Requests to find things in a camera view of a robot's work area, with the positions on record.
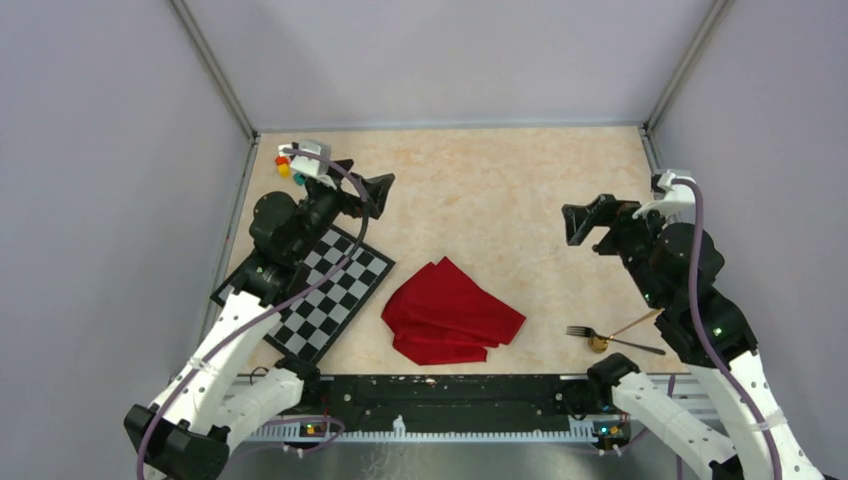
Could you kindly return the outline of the red cloth napkin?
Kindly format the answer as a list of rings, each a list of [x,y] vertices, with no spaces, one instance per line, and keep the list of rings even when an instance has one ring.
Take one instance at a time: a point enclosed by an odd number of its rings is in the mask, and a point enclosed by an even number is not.
[[[430,262],[389,298],[392,346],[419,366],[477,363],[510,344],[526,316],[486,292],[451,259]]]

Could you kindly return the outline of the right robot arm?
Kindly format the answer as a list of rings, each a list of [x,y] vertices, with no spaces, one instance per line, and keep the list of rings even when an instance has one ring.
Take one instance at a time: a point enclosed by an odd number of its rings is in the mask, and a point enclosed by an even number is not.
[[[637,201],[602,194],[564,205],[566,240],[583,243],[597,227],[601,256],[621,260],[655,326],[710,400],[715,429],[654,391],[631,360],[612,354],[590,368],[589,404],[633,415],[701,479],[819,479],[765,376],[758,344],[741,309],[715,286],[723,256],[701,228]]]

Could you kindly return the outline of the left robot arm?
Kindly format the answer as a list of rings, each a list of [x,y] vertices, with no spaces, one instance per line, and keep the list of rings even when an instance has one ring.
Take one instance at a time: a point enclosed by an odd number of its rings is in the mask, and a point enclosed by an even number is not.
[[[251,254],[228,277],[228,295],[207,336],[183,369],[149,404],[136,404],[124,428],[136,451],[139,479],[215,479],[231,452],[287,408],[308,413],[320,386],[286,368],[273,368],[247,391],[225,397],[255,346],[283,311],[340,272],[360,250],[370,220],[381,217],[396,177],[365,178],[350,159],[286,148],[290,167],[305,178],[301,200],[282,191],[254,206]],[[361,221],[352,244],[313,284],[306,260],[340,215]]]

